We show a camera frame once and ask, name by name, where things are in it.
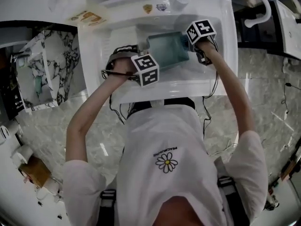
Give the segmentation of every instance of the person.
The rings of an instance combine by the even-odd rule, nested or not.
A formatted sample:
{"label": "person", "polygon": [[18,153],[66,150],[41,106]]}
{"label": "person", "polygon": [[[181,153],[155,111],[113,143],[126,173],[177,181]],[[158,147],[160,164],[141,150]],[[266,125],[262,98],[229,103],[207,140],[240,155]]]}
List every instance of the person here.
{"label": "person", "polygon": [[[242,204],[252,222],[265,205],[268,173],[250,102],[213,45],[203,41],[197,46],[213,62],[235,112],[239,141],[225,168],[242,186]],[[118,59],[114,71],[133,71],[133,64],[129,58]],[[88,164],[85,136],[105,101],[126,80],[126,76],[109,75],[68,126],[63,193],[71,224],[109,225],[108,213],[100,211],[100,196],[106,188],[115,188],[114,225],[234,225],[217,185],[217,168],[204,147],[194,103],[188,98],[165,100],[156,107],[149,102],[134,105],[126,121],[124,153],[111,185],[106,187],[105,177]]]}

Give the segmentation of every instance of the daisy graphic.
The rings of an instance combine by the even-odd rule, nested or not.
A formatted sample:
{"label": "daisy graphic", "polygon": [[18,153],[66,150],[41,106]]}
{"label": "daisy graphic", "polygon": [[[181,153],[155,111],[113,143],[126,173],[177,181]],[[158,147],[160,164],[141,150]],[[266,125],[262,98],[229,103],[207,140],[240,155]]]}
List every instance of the daisy graphic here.
{"label": "daisy graphic", "polygon": [[176,160],[171,160],[173,155],[168,153],[167,155],[162,154],[160,157],[157,158],[156,165],[159,166],[159,169],[163,169],[164,173],[168,173],[173,171],[175,166],[178,165]]}

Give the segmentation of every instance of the hand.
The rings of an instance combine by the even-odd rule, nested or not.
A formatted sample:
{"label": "hand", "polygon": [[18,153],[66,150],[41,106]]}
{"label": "hand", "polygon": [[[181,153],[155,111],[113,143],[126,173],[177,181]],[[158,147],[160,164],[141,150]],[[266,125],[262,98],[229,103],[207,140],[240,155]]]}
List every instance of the hand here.
{"label": "hand", "polygon": [[200,50],[202,50],[208,58],[210,58],[211,56],[213,56],[213,54],[215,52],[217,52],[216,49],[215,49],[215,47],[214,47],[214,45],[211,42],[209,42],[209,40],[198,41],[196,43],[196,46]]}
{"label": "hand", "polygon": [[114,61],[113,71],[118,73],[127,73],[127,72],[135,73],[137,69],[133,64],[131,58],[119,58]]}

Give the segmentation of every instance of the marble wall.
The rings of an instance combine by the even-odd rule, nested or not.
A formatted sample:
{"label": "marble wall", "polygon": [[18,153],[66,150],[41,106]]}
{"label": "marble wall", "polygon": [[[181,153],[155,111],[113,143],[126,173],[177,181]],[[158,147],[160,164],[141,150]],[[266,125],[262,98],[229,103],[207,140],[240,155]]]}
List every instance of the marble wall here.
{"label": "marble wall", "polygon": [[69,98],[75,68],[80,62],[77,34],[44,30],[21,49],[17,79],[26,111],[55,107]]}

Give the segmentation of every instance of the white pipe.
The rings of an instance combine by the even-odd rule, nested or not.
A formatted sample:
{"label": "white pipe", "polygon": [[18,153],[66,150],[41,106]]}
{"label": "white pipe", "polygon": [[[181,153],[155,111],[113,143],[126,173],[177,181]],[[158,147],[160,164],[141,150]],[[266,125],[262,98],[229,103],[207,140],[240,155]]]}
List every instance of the white pipe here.
{"label": "white pipe", "polygon": [[257,19],[246,19],[245,20],[245,25],[248,27],[248,28],[251,28],[252,26],[254,26],[255,24],[261,24],[261,23],[264,23],[266,21],[269,20],[269,18],[271,17],[272,15],[272,10],[271,10],[271,6],[269,4],[269,1],[268,0],[262,0],[263,1],[263,4],[265,6],[265,9],[266,9],[266,13],[264,16],[262,17],[259,17]]}

